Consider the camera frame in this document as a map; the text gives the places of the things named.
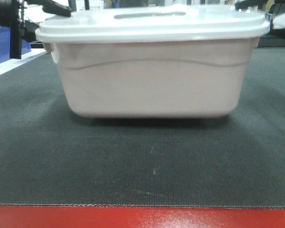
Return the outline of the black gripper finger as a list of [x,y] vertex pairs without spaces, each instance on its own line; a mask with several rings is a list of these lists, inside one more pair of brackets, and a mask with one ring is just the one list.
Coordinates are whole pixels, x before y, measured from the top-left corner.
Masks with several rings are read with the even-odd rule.
[[45,13],[54,14],[62,17],[71,17],[72,10],[69,6],[62,5],[53,0],[27,0],[28,5],[40,5]]

